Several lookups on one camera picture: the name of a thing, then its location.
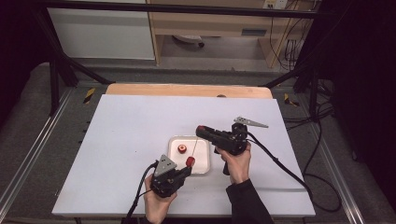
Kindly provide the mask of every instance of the white container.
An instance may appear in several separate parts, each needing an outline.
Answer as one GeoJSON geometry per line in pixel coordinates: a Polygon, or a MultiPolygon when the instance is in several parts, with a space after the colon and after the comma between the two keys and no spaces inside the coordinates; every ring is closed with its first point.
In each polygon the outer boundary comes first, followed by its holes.
{"type": "Polygon", "coordinates": [[[208,141],[197,136],[182,135],[173,136],[169,140],[168,158],[177,164],[178,170],[183,169],[186,166],[186,160],[190,156],[195,158],[195,164],[192,166],[191,171],[192,175],[204,175],[210,170],[208,141]],[[180,153],[177,150],[178,146],[180,145],[187,147],[185,153],[180,153]]]}

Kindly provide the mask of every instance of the gray carpet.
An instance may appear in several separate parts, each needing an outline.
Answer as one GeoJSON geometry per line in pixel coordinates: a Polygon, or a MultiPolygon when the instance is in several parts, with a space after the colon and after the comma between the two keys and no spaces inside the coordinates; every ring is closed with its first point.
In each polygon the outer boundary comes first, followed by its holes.
{"type": "MultiPolygon", "coordinates": [[[[192,84],[238,84],[257,85],[266,83],[268,77],[255,73],[229,72],[168,72],[157,69],[149,70],[100,70],[104,77],[113,77],[117,81],[126,82],[163,82],[163,83],[192,83],[192,84]]],[[[47,119],[49,107],[49,76],[43,68],[36,69],[26,87],[20,103],[15,107],[5,128],[0,133],[1,139],[1,190],[4,190],[22,162],[30,145],[33,144],[39,130],[47,119]]],[[[91,120],[100,95],[106,91],[106,86],[96,88],[91,101],[84,105],[82,102],[90,87],[82,86],[75,89],[61,119],[53,130],[49,141],[43,148],[34,168],[26,179],[14,204],[12,204],[7,218],[24,217],[29,220],[64,220],[51,214],[56,201],[55,193],[62,188],[68,171],[78,152],[79,142],[83,140],[84,132],[89,128],[87,121],[91,120]]],[[[274,90],[274,97],[278,100],[280,110],[285,118],[304,117],[300,106],[285,105],[283,93],[274,90]]],[[[345,141],[335,118],[327,117],[322,121],[323,134],[332,153],[342,169],[359,209],[367,223],[396,223],[396,216],[389,207],[387,200],[378,189],[367,167],[363,163],[351,159],[351,152],[345,141]]],[[[290,141],[296,153],[300,167],[303,169],[310,153],[316,144],[316,139],[308,125],[289,131],[290,141]]],[[[320,175],[330,181],[326,167],[320,154],[313,159],[309,173],[320,175]]],[[[306,182],[314,192],[315,202],[325,207],[335,207],[337,204],[334,193],[315,179],[307,178],[306,182]]],[[[348,223],[343,209],[336,213],[327,213],[316,208],[317,215],[306,219],[308,223],[348,223]]],[[[300,219],[291,221],[302,223],[300,219]]]]}

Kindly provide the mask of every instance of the hand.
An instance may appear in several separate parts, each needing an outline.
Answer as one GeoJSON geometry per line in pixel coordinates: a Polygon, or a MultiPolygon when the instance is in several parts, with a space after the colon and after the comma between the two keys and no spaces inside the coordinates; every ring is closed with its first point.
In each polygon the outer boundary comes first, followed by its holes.
{"type": "Polygon", "coordinates": [[[247,142],[247,148],[242,154],[234,156],[229,152],[216,147],[216,151],[221,155],[224,161],[227,161],[228,171],[232,184],[240,184],[249,179],[248,167],[250,165],[250,143],[247,142]]]}
{"type": "MultiPolygon", "coordinates": [[[[150,189],[151,178],[152,174],[145,179],[146,190],[150,189]]],[[[162,198],[155,194],[154,191],[147,192],[144,195],[147,220],[150,223],[162,223],[168,213],[171,202],[176,198],[176,196],[177,194],[173,193],[170,197],[162,198]]]]}

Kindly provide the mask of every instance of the white table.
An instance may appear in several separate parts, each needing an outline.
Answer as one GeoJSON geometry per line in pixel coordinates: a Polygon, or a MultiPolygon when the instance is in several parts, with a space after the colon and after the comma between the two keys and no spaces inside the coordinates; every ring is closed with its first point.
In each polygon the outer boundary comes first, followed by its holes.
{"type": "MultiPolygon", "coordinates": [[[[267,124],[248,130],[301,176],[276,100],[191,96],[103,95],[52,213],[64,217],[124,217],[146,168],[166,154],[174,135],[195,135],[198,125],[230,131],[242,116],[267,124]]],[[[213,153],[205,175],[186,179],[169,217],[231,214],[224,162],[213,153]]],[[[273,217],[314,216],[305,189],[252,145],[250,178],[273,217]]],[[[144,214],[140,199],[135,216],[144,214]]]]}

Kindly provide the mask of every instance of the floor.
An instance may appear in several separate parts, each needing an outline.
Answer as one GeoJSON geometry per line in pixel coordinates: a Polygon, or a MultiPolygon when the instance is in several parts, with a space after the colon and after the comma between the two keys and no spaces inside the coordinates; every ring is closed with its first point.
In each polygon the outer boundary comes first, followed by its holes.
{"type": "MultiPolygon", "coordinates": [[[[114,67],[85,62],[103,77],[114,78],[118,82],[154,82],[154,83],[190,83],[218,85],[265,84],[287,71],[288,66],[268,68],[262,56],[257,39],[205,37],[205,47],[181,43],[171,36],[165,38],[163,61],[160,65],[153,62],[124,61],[114,67]]],[[[4,223],[74,223],[68,218],[56,217],[50,213],[61,190],[68,170],[78,152],[79,143],[84,138],[84,130],[89,128],[95,107],[106,86],[93,82],[90,78],[78,74],[81,82],[77,88],[62,88],[71,97],[58,120],[50,120],[50,88],[48,68],[37,67],[32,73],[21,100],[13,109],[8,122],[0,132],[0,214],[5,215],[4,223]],[[83,104],[87,91],[95,87],[95,93],[89,104],[83,104]],[[39,145],[39,136],[46,122],[56,122],[50,137],[39,145]],[[31,153],[32,146],[38,146],[38,153],[31,153]],[[24,175],[18,176],[21,182],[15,184],[18,194],[7,194],[20,165],[30,159],[35,164],[27,168],[24,175]]],[[[303,118],[305,94],[294,94],[290,79],[273,88],[274,97],[278,100],[284,118],[303,118]],[[285,93],[296,104],[285,104],[285,93]]],[[[319,96],[322,102],[327,96],[319,96]]],[[[389,207],[386,198],[376,186],[364,163],[355,162],[351,150],[337,124],[331,116],[321,122],[322,147],[330,150],[334,162],[345,179],[353,203],[359,208],[361,219],[348,217],[345,210],[351,202],[344,202],[344,208],[335,213],[324,212],[316,208],[317,215],[308,217],[306,223],[396,223],[396,215],[389,207]]],[[[315,148],[318,126],[306,124],[289,131],[290,141],[295,150],[301,169],[308,161],[315,148]]],[[[309,173],[322,176],[332,182],[332,167],[326,162],[323,148],[316,154],[309,168],[309,173]]],[[[315,201],[323,206],[334,208],[337,204],[332,189],[316,179],[307,178],[306,182],[314,190],[315,201]]],[[[83,219],[83,223],[120,223],[118,220],[83,219]]],[[[277,219],[276,223],[303,223],[301,219],[277,219]]]]}

